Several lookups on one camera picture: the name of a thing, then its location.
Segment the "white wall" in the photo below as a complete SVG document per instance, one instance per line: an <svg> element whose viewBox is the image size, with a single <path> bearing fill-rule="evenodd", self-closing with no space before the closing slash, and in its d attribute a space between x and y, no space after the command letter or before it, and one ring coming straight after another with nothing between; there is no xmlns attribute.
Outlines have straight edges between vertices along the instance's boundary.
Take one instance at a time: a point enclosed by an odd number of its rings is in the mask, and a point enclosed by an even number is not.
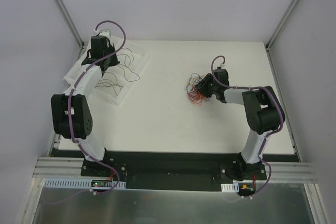
<svg viewBox="0 0 336 224"><path fill-rule="evenodd" d="M112 19L137 40L268 42L291 0L63 0L86 41Z"/></svg>
<svg viewBox="0 0 336 224"><path fill-rule="evenodd" d="M0 0L0 219L14 223L79 47L53 0Z"/></svg>
<svg viewBox="0 0 336 224"><path fill-rule="evenodd" d="M299 151L336 223L336 0L302 0L271 58Z"/></svg>

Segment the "metal frame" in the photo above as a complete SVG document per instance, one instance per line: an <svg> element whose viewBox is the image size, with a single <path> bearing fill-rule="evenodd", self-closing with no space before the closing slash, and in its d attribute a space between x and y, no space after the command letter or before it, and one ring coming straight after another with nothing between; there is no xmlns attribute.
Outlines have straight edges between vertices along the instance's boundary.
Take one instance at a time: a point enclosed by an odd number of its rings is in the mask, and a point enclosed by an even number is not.
<svg viewBox="0 0 336 224"><path fill-rule="evenodd" d="M40 157L33 178L91 178L80 175L83 158ZM317 180L309 163L269 162L272 166L271 183L316 184Z"/></svg>
<svg viewBox="0 0 336 224"><path fill-rule="evenodd" d="M64 3L63 3L63 0L55 0L55 3L65 21L65 23L67 24L67 26L69 27L70 31L71 31L71 34L73 35L74 39L76 40L77 44L82 48L83 45L84 45L84 42L83 40L81 39L77 29L76 29L76 26L75 26L75 23L72 21Z"/></svg>
<svg viewBox="0 0 336 224"><path fill-rule="evenodd" d="M317 184L305 184L304 185L310 205L310 210L313 214L315 223L328 224L330 223L325 206L323 204L320 189Z"/></svg>
<svg viewBox="0 0 336 224"><path fill-rule="evenodd" d="M289 137L292 141L294 153L298 156L299 160L301 160L299 147L298 147L297 143L295 142L293 130L292 130L292 127L291 127L291 124L290 124L290 119L288 117L288 113L287 113L287 110L286 110L286 105L285 105L285 102L284 102L284 98L282 96L282 88L281 88L281 85L280 85L280 82L279 82L277 72L276 72L275 67L273 65L273 62L272 62L272 57L271 57L268 49L266 49L266 54L267 54L268 62L269 62L269 65L270 65L270 68L271 68L271 71L272 71L273 78L274 78L275 86L276 86L276 89L278 91L279 100L280 100L280 103L282 104L282 109L283 109L283 111L285 113L285 116L286 116L287 129L289 131Z"/></svg>
<svg viewBox="0 0 336 224"><path fill-rule="evenodd" d="M300 2L300 0L292 0L290 2L287 10L285 11L285 14L282 16L277 28L275 29L274 33L272 34L269 42L266 44L266 49L267 50L269 50L273 46L275 40L278 38L280 32L282 31L282 29L286 25L287 21L289 20L291 14L295 10L295 8L296 8L296 6L298 5L299 2Z"/></svg>
<svg viewBox="0 0 336 224"><path fill-rule="evenodd" d="M38 201L41 196L41 192L43 189L45 178L33 177L30 181L28 192L26 198L24 200L23 207L21 208L21 212L19 214L19 218L17 223L20 224L31 224L33 223L34 216L37 209Z"/></svg>

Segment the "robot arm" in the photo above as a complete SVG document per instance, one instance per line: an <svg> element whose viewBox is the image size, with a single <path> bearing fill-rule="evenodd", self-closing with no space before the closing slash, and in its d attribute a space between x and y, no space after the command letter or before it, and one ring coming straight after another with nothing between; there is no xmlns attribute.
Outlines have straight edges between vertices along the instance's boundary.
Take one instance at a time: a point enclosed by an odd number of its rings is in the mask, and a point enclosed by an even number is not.
<svg viewBox="0 0 336 224"><path fill-rule="evenodd" d="M229 86L228 72L225 69L219 67L214 70L214 74L221 83ZM243 180L245 175L260 170L262 166L260 158L262 158L267 144L267 139L264 142L265 136L280 125L279 114L267 93L262 89L228 89L219 85L210 73L195 87L207 98L214 94L216 99L222 103L239 104L245 108L250 132L243 151L238 155L237 165L228 171L228 176L236 180ZM275 98L285 121L285 114L272 87L265 88Z"/></svg>
<svg viewBox="0 0 336 224"><path fill-rule="evenodd" d="M91 49L82 62L81 70L84 72L88 66L96 60L115 52L114 45L105 36L93 36ZM118 64L117 56L101 61L89 69L76 87L71 99L71 111L68 111L68 97L72 87L63 94L54 94L51 98L52 120L55 133L64 138L71 139L68 113L72 115L72 125L77 143L86 150L93 158L101 161L105 155L103 145L97 141L92 133L93 120L87 103L87 97L91 94L105 71Z"/></svg>

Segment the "purple cable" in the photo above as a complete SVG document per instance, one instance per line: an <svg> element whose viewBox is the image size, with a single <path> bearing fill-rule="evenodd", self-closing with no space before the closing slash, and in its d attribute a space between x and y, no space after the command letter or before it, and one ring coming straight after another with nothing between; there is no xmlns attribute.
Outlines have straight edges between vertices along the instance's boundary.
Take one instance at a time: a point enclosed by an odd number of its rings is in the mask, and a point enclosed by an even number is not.
<svg viewBox="0 0 336 224"><path fill-rule="evenodd" d="M103 61L103 60L105 60L105 59L107 59L107 58L109 58L109 57L115 55L117 52L119 52L119 51L123 48L123 46L124 46L125 43L126 43L126 33L125 33L124 29L123 29L118 23L116 23L116 22L114 22L114 21L104 20L104 21L100 22L100 23L96 26L95 30L97 30L98 27L99 27L101 24L104 24L104 23L112 23L112 24L118 26L118 27L120 28L120 30L122 31L122 33L123 33L123 42L122 42L121 46L120 46L115 52L113 52L113 53L111 53L111 54L109 54L109 55L106 55L106 56L104 56L103 58L101 58L101 59L99 59L99 60L96 60L94 63L92 63L91 65L89 65L89 66L86 68L85 72L83 72L83 73L78 77L77 81L76 81L75 84L73 85L73 89L71 89L70 94L69 94L69 98L68 98L68 111L71 111L71 97L72 97L72 95L73 95L73 93L74 93L74 91L75 91L74 89L78 86L78 84L80 83L81 79L82 79L83 76L86 74L86 72L87 72L89 69L91 69L93 66L95 66L96 63L101 62L101 61ZM69 127L70 127L71 140L72 140L73 143L79 144L79 141L75 139L74 127L73 127L73 124L72 124L72 115L71 115L71 113L68 113L68 116L69 116ZM80 144L78 145L78 147L79 147L79 149L83 152L83 154L84 154L85 156L88 156L90 159L92 159L93 161L97 162L98 164L100 164L100 165L102 165L102 166L105 166L105 167L107 167L108 169L112 170L112 171L116 174L116 176L117 176L117 182L116 182L115 185L113 185L111 188L109 188L109 189L106 190L106 191L103 191L103 192L98 192L98 191L97 191L96 194L99 194L99 195L106 194L106 193L108 193L110 190L116 188L117 185L118 185L118 183L120 182L120 176L119 176L118 172L117 172L112 166L109 166L109 165L107 165L107 164L104 164L103 162L100 162L100 161L97 160L96 158L90 156L90 155L83 149L83 147L82 147ZM77 195L79 195L79 194L81 194L81 193L83 193L83 192L85 192L85 191L90 191L90 189L84 189L84 190L78 191L78 192L76 192L75 194L71 195L70 197L65 198L65 199L62 199L62 200L60 200L60 201L56 201L56 202L47 202L47 201L44 199L44 193L42 192L42 194L41 194L41 200L42 200L43 203L45 203L45 204L47 204L47 205L57 205L57 204L60 204L60 203L62 203L62 202L65 202L65 201L67 201L67 200L70 200L70 199L76 197Z"/></svg>
<svg viewBox="0 0 336 224"><path fill-rule="evenodd" d="M213 59L212 63L211 63L211 73L212 73L212 76L213 76L214 80L215 80L219 85L221 85L221 86L223 86L223 87L226 87L226 88L228 88L228 89L246 89L246 90L251 90L251 89L262 89L262 90L264 90L264 91L266 92L267 96L270 98L270 100L271 100L272 103L274 104L274 106L275 106L275 108L276 108L276 110L277 110L277 112L278 112L278 114L279 114L279 117L280 117L280 127L279 127L277 130L272 131L272 132L269 132L269 133L266 134L266 136L265 136L265 138L264 138L264 141L263 141L263 143L262 143L262 145L261 145L261 148L260 148L260 150L259 150L259 152L258 152L258 158L259 158L259 160L260 160L262 163L264 163L265 165L268 166L268 168L269 168L269 174L268 174L268 178L267 178L266 182L263 184L263 186L261 187L261 189L259 189L257 192L254 193L254 195L255 195L255 194L257 194L258 192L260 192L261 190L263 190L263 189L266 187L266 185L269 183L270 179L271 179L271 175L272 175L272 168L271 168L271 165L270 165L269 163L267 163L266 161L264 161L264 160L261 158L261 154L262 154L263 149L264 149L264 147L265 147L265 145L266 145L267 138L270 137L271 135L273 135L273 134L275 134L275 133L277 133L277 132L279 132L279 131L282 130L282 128L283 128L283 126L284 126L284 125L283 125L283 124L284 124L284 123L283 123L283 122L284 122L284 121L283 121L284 118L282 117L282 113L281 113L280 107L279 107L278 103L276 102L275 98L274 98L273 95L268 91L268 89L266 89L265 87L232 87L232 86L228 86L228 85L222 84L222 83L216 78L216 76L214 75L214 63L215 63L215 61L216 61L218 58L222 58L222 59L223 59L223 64L225 63L225 57L224 57L224 56L220 55L220 56L215 57L215 58Z"/></svg>
<svg viewBox="0 0 336 224"><path fill-rule="evenodd" d="M80 81L81 81L81 79L84 77L84 75L87 73L87 71L89 71L89 70L90 70L93 66L95 66L97 63L99 63L99 62L101 62L101 61L103 61L103 60L106 60L106 59L108 59L109 57L115 55L117 52L119 52L119 51L123 48L123 46L124 46L125 43L126 43L126 33L125 33L124 29L123 29L118 23L116 23L116 22L114 22L114 21L111 21L111 20L104 20L104 21L100 22L100 23L96 26L95 30L97 31L98 27L99 27L100 25L104 24L104 23L112 23L112 24L118 26L118 27L120 28L120 30L122 31L122 34L123 34L123 42L122 42L121 46L120 46L116 51L114 51L113 53L111 53L111 54L109 54L109 55L106 55L106 56L104 56L103 58L98 59L98 60L96 60L95 62L93 62L92 64L90 64L90 65L86 68L85 72L83 72L83 73L78 77L77 81L75 82L75 84L73 85L73 88L71 89L71 91L70 91L70 93L69 93L69 97L68 97L68 111L71 111L71 98L72 98L72 95L73 95L73 93L74 93L74 91L75 91L75 88L78 86L78 84L80 83ZM71 113L68 113L68 117L69 117L69 126L70 126L71 140L72 140L73 143L77 143L77 144L78 144L79 141L78 141L78 140L75 140L74 127L73 127L73 124L72 124L72 115L71 115ZM114 171L114 173L117 175L118 181L117 181L117 183L116 183L114 186L112 186L109 190L115 188L115 187L118 185L119 181L120 181L120 177L119 177L118 172L117 172L113 167L111 167L111 166L109 166L109 165L107 165L107 164L104 164L104 163L100 162L99 160L95 159L94 157L90 156L90 155L83 149L83 147L82 147L80 144L78 145L78 147L79 147L79 149L84 153L85 156L88 156L90 159L92 159L93 161L97 162L98 164L103 165L103 166L107 167L108 169L111 169L112 171Z"/></svg>

